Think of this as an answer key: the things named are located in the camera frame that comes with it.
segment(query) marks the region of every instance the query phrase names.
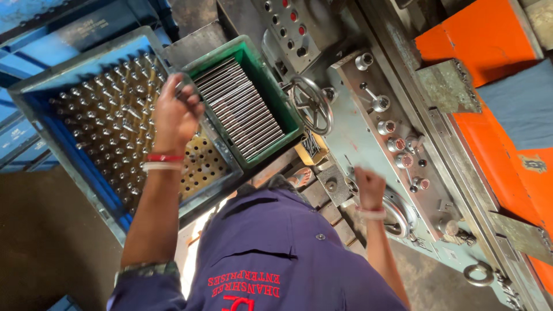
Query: foot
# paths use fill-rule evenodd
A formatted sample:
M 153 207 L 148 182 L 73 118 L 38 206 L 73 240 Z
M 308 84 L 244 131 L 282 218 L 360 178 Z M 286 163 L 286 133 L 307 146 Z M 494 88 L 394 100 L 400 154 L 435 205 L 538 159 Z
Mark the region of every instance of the foot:
M 309 179 L 311 179 L 312 174 L 313 172 L 311 171 L 311 169 L 306 167 L 298 170 L 294 175 L 289 177 L 287 180 L 292 186 L 294 186 L 294 188 L 299 188 L 299 187 L 305 186 L 309 182 Z

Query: blue cloth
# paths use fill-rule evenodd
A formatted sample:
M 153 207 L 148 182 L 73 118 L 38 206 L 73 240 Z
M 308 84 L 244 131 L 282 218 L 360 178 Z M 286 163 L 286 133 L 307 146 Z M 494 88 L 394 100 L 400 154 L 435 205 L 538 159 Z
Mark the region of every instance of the blue cloth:
M 332 226 L 290 191 L 236 197 L 206 224 L 188 301 L 173 275 L 123 278 L 122 310 L 406 310 Z
M 476 90 L 517 150 L 553 147 L 551 60 Z

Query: fist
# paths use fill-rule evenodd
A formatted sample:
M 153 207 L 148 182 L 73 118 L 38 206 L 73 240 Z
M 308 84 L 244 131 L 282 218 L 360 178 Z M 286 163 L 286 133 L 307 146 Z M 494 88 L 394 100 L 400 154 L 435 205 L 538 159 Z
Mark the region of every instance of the fist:
M 192 94 L 191 85 L 185 86 L 179 97 L 175 97 L 175 88 L 181 81 L 182 74 L 170 75 L 155 103 L 153 153 L 184 156 L 186 144 L 194 136 L 204 114 L 204 105 L 198 95 Z
M 375 172 L 360 167 L 355 168 L 355 179 L 359 187 L 360 208 L 365 211 L 381 211 L 382 197 L 386 180 Z

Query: concrete floor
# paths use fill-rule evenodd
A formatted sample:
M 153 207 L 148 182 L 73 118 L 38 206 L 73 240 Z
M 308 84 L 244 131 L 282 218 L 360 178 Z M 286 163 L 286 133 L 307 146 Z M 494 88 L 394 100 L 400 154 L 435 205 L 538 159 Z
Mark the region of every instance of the concrete floor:
M 121 247 L 62 167 L 0 175 L 0 305 L 46 310 L 65 294 L 103 310 Z M 508 310 L 490 288 L 392 242 L 413 310 Z

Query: green plastic crate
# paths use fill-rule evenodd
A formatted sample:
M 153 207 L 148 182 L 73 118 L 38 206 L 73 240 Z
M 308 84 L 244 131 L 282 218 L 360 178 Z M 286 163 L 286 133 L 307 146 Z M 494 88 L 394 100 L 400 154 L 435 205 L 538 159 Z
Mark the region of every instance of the green plastic crate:
M 304 132 L 304 124 L 298 113 L 288 102 L 288 97 L 278 85 L 271 70 L 267 67 L 261 55 L 257 52 L 257 49 L 255 49 L 250 38 L 246 35 L 234 38 L 223 46 L 220 46 L 186 65 L 183 70 L 194 80 L 207 70 L 232 56 L 234 56 L 236 62 L 240 64 L 248 78 L 252 81 L 259 95 L 267 105 L 267 108 L 269 108 L 269 111 L 273 114 L 276 122 L 284 132 L 283 138 L 274 142 L 252 159 L 246 160 L 240 154 L 238 148 L 232 144 L 230 136 L 224 129 L 223 124 L 217 119 L 207 102 L 207 115 L 217 128 L 217 131 L 221 134 L 221 137 L 227 143 L 227 146 L 240 166 L 242 168 L 252 168 L 278 149 L 302 135 Z

